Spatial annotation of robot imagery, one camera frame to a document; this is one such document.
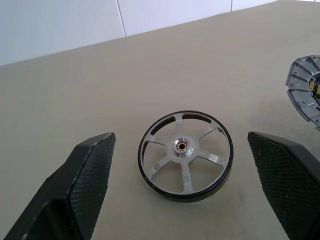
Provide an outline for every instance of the textured black panel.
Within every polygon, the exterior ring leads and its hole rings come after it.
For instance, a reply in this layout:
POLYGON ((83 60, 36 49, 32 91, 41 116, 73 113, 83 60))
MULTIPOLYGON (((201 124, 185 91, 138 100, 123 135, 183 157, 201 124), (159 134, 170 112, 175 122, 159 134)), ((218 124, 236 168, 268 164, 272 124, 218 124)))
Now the textured black panel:
POLYGON ((318 183, 286 147, 250 133, 248 141, 263 191, 288 237, 316 239, 320 217, 318 183))
POLYGON ((108 137, 93 147, 68 195, 85 240, 94 231, 108 187, 115 137, 108 137))

